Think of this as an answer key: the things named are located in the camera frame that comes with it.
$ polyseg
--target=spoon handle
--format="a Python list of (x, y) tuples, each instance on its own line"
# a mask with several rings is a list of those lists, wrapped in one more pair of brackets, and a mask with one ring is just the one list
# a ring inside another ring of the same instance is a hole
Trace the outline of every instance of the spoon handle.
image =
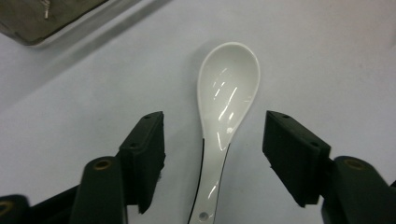
[(215, 220), (219, 184), (229, 144), (221, 147), (218, 138), (204, 139), (200, 182), (189, 224), (212, 224)]

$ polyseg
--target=ceramic spoon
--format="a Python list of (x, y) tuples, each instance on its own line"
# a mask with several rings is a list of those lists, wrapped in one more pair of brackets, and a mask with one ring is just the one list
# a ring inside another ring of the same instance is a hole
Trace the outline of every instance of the ceramic spoon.
[(214, 222), (219, 183), (228, 147), (260, 83), (254, 53), (225, 43), (205, 58), (198, 77), (198, 106), (204, 134), (201, 176), (189, 224)]

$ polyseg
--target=white spoon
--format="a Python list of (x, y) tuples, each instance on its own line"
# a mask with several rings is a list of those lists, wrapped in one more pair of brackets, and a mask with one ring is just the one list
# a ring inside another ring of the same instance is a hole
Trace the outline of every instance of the white spoon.
[(254, 53), (240, 43), (216, 47), (201, 66), (198, 106), (204, 133), (204, 155), (189, 224), (214, 222), (228, 147), (250, 108), (259, 83), (259, 62)]

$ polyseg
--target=key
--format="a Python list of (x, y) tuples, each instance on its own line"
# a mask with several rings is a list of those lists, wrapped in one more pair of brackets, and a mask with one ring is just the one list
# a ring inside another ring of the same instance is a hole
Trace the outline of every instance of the key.
[(50, 0), (40, 0), (41, 4), (44, 6), (44, 19), (47, 20), (49, 18), (50, 13)]

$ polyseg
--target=table surface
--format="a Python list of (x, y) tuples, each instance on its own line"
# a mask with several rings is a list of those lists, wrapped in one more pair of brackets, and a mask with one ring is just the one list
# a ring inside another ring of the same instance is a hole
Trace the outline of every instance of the table surface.
[(322, 223), (300, 208), (262, 154), (265, 112), (288, 114), (396, 180), (396, 2), (162, 0), (105, 11), (41, 47), (0, 35), (0, 195), (31, 204), (78, 184), (141, 117), (164, 113), (165, 167), (150, 209), (130, 223), (188, 223), (202, 129), (200, 65), (215, 46), (248, 45), (258, 95), (229, 148), (216, 223)]

